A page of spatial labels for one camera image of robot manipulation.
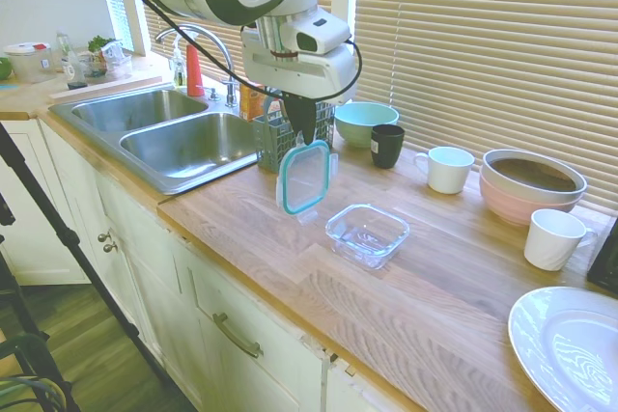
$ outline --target white cup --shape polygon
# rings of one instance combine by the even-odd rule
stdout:
[[[427,183],[436,192],[453,195],[464,190],[474,156],[455,147],[437,147],[427,154],[418,153],[414,156],[414,164],[427,175]]]
[[[532,213],[530,231],[523,255],[543,270],[560,270],[573,252],[592,243],[597,233],[568,212],[538,209]]]

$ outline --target stainless steel sink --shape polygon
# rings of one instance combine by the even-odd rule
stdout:
[[[235,110],[166,85],[50,111],[171,195],[256,162],[251,124]]]
[[[162,176],[190,179],[255,154],[250,124],[238,116],[207,113],[128,135],[121,147]]]
[[[73,115],[103,132],[121,132],[200,113],[204,102],[179,92],[153,91],[115,96],[76,105]]]

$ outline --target white plate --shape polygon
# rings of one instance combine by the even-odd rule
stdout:
[[[618,300],[579,288],[541,288],[509,315],[526,374],[562,412],[618,411]]]

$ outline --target teal bowl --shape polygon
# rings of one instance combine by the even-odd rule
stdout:
[[[371,147],[371,131],[379,124],[396,124],[399,113],[381,103],[357,101],[338,106],[335,110],[335,126],[343,139],[354,147]]]

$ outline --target black cable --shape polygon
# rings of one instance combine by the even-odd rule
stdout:
[[[206,58],[211,60],[211,62],[213,62],[219,69],[221,69],[222,71],[227,73],[233,79],[237,80],[240,84],[248,87],[252,91],[259,92],[260,94],[264,94],[266,96],[271,96],[273,98],[279,98],[280,97],[277,94],[274,94],[273,92],[266,91],[264,89],[261,89],[258,86],[255,86],[255,85],[251,84],[249,81],[246,81],[245,79],[242,79],[240,76],[238,76],[232,70],[228,69],[225,65],[223,65],[221,62],[219,62],[214,56],[212,56],[212,54],[210,54],[207,49],[205,49],[198,42],[194,41],[185,31],[183,31],[181,28],[179,28],[179,26],[174,22],[174,20],[172,18],[170,18],[162,9],[160,9],[159,6],[156,5],[153,1],[151,1],[151,0],[141,0],[141,1],[144,2],[151,10],[153,10],[153,12],[158,14],[161,17],[161,19],[163,19],[163,21],[165,21],[171,28],[173,28],[178,34],[180,34],[183,39],[185,39],[187,42],[189,42],[191,45],[193,45],[195,48],[197,48]],[[316,102],[330,100],[332,98],[340,96],[341,94],[344,94],[349,89],[351,89],[351,87],[356,83],[356,81],[360,77],[360,72],[362,70],[362,58],[360,56],[360,49],[358,48],[358,45],[356,45],[351,40],[347,40],[346,43],[351,44],[354,47],[354,49],[356,50],[356,53],[358,54],[358,72],[356,73],[356,76],[354,77],[354,79],[351,81],[350,84],[348,84],[348,86],[344,87],[341,91],[339,91],[339,92],[337,92],[335,94],[332,94],[330,96],[320,97],[320,98],[306,98],[307,100],[316,101]]]
[[[27,399],[19,399],[19,400],[14,400],[13,402],[7,402],[6,404],[2,404],[0,405],[0,410],[5,410],[8,409],[9,407],[13,407],[14,405],[20,405],[20,404],[26,404],[28,402],[33,402],[35,404],[38,405],[42,405],[37,399],[34,398],[27,398]],[[53,407],[54,410],[60,411],[61,409],[58,408],[58,406],[56,404],[54,404],[53,402],[50,402],[49,404],[45,404],[45,405],[51,405]]]
[[[0,378],[0,381],[13,382],[13,383],[18,383],[18,384],[29,386],[30,388],[37,388],[38,390],[42,390],[44,393],[51,395],[59,403],[62,403],[62,399],[58,396],[58,393],[56,393],[48,385],[45,385],[44,383],[37,381],[37,379],[40,379],[40,378],[41,377],[39,376],[33,377],[31,375],[14,375],[10,377]]]

